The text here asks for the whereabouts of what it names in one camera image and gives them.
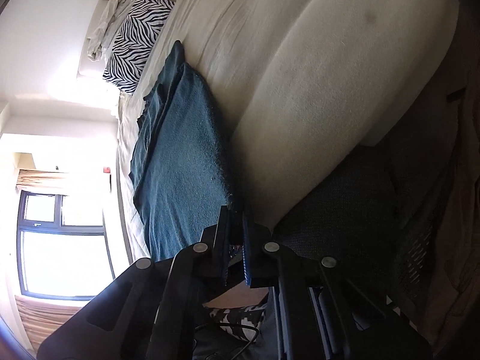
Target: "wire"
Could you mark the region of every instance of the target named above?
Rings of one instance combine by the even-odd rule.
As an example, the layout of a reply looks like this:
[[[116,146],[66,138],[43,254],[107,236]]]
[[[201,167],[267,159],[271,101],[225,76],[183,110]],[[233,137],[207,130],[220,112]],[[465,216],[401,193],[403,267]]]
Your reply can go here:
[[[211,322],[211,323],[204,323],[203,325],[197,326],[195,328],[195,333],[198,332],[199,330],[202,330],[206,328],[207,326],[229,326],[229,327],[241,327],[242,329],[248,329],[248,330],[254,330],[255,335],[253,338],[247,342],[247,344],[238,351],[238,353],[230,358],[230,360],[235,360],[238,356],[240,356],[243,352],[247,350],[247,348],[253,344],[253,342],[257,339],[258,335],[260,334],[260,330],[258,330],[256,327],[253,326],[248,326],[248,325],[241,325],[240,323],[228,323],[228,322]]]

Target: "metal screw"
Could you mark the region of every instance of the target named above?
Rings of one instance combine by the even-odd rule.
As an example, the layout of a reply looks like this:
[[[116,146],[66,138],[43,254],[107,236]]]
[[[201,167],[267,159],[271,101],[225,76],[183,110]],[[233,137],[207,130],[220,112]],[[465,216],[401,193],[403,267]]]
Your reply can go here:
[[[208,250],[208,245],[204,244],[203,242],[199,242],[193,246],[193,250],[197,253],[203,253],[204,251]]]
[[[334,259],[333,257],[323,257],[322,258],[322,265],[325,268],[333,268],[334,266],[337,265],[337,260]]]
[[[139,260],[135,263],[135,266],[136,266],[138,269],[147,269],[150,265],[152,265],[152,262],[150,261],[150,259],[147,259],[147,258],[139,259]]]
[[[280,249],[280,245],[276,242],[267,242],[264,248],[266,251],[274,252]]]

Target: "black window frame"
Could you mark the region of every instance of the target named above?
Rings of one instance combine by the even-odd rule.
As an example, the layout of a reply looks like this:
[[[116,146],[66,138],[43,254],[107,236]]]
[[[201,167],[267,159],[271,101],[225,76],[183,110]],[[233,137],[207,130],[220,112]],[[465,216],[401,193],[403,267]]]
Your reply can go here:
[[[31,221],[25,219],[26,201],[28,196],[55,196],[55,211],[53,222]],[[107,238],[107,232],[105,229],[105,217],[102,213],[101,226],[67,226],[62,224],[62,200],[64,195],[54,195],[47,193],[33,193],[22,191],[20,194],[20,204],[18,208],[17,219],[17,269],[18,280],[20,282],[20,291],[22,295],[29,296],[38,299],[52,299],[52,300],[91,300],[95,296],[60,296],[60,295],[47,295],[31,292],[26,289],[25,276],[23,274],[23,261],[22,261],[22,234],[23,232],[33,232],[42,234],[62,234],[71,236],[103,236],[105,240],[106,254],[109,259],[110,271],[112,273],[112,280],[115,280],[115,272],[113,270],[112,259],[110,256],[109,242]]]

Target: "blue cloth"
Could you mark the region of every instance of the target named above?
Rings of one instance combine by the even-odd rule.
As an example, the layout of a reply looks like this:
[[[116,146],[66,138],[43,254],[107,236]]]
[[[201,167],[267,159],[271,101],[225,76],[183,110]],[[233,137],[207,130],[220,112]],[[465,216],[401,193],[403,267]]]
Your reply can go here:
[[[131,161],[133,202],[155,261],[175,256],[239,208],[214,98],[177,40],[138,120]]]

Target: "mattress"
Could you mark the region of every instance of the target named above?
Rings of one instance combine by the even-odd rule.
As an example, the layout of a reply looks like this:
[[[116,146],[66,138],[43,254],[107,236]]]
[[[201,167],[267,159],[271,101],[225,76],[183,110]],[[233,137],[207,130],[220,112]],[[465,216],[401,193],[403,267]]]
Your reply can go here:
[[[457,0],[177,0],[136,92],[119,102],[134,257],[148,255],[128,178],[136,119],[176,40],[218,102],[255,221],[273,228],[400,119],[445,56],[457,14]]]

